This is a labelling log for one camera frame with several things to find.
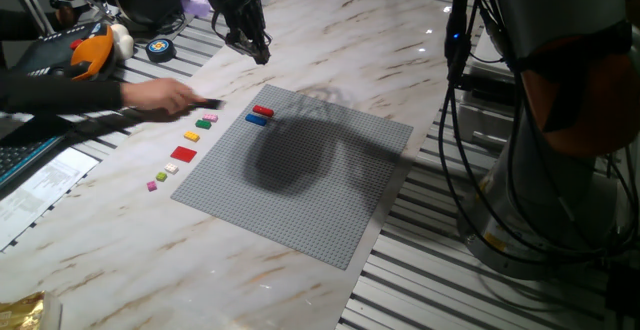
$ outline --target green lego brick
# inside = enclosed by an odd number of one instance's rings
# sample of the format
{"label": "green lego brick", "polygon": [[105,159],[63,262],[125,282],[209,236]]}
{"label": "green lego brick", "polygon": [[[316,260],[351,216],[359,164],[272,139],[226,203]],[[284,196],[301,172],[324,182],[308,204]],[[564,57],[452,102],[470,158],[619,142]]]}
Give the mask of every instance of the green lego brick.
{"label": "green lego brick", "polygon": [[198,120],[196,121],[196,127],[208,130],[211,128],[211,123],[205,120]]}

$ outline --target paper document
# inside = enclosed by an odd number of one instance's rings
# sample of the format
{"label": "paper document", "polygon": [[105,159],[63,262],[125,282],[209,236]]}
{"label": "paper document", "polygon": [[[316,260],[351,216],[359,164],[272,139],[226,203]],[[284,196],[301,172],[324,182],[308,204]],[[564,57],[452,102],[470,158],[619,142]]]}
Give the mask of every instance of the paper document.
{"label": "paper document", "polygon": [[67,149],[2,199],[0,249],[9,245],[97,164],[94,158]]}

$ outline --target pink lego brick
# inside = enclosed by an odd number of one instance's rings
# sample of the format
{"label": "pink lego brick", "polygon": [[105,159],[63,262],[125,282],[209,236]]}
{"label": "pink lego brick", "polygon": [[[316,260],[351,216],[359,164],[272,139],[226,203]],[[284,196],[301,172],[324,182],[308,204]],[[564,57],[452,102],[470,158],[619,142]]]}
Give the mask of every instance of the pink lego brick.
{"label": "pink lego brick", "polygon": [[218,121],[218,115],[216,115],[216,114],[204,114],[202,119],[203,120],[207,120],[207,121],[211,121],[211,122],[216,122],[216,121]]}

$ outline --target gold foil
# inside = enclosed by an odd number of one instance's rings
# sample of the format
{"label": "gold foil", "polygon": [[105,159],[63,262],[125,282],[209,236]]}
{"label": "gold foil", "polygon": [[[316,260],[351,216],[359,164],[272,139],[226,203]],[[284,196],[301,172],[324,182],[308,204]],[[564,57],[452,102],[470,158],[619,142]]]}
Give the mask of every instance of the gold foil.
{"label": "gold foil", "polygon": [[0,303],[0,330],[40,330],[44,312],[44,291],[12,303]]}

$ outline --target gray lego baseplate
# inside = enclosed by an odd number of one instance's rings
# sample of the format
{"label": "gray lego baseplate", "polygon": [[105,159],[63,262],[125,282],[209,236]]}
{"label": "gray lego baseplate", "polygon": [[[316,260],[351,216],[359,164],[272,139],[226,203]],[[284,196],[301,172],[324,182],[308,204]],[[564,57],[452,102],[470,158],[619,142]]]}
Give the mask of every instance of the gray lego baseplate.
{"label": "gray lego baseplate", "polygon": [[266,85],[171,198],[344,270],[412,130]]}

